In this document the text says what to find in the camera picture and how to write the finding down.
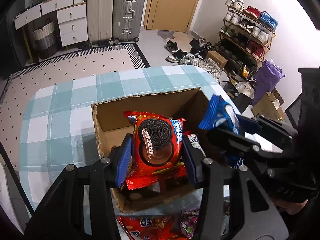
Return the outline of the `person's right hand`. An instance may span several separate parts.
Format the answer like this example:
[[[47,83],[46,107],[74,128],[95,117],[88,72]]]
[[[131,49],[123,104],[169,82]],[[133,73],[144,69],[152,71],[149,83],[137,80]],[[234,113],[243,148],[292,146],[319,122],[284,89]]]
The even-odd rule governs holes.
[[[299,211],[308,203],[308,200],[306,199],[302,203],[292,203],[272,198],[272,202],[275,206],[280,207],[282,210],[285,210],[289,215],[295,215],[299,213]]]

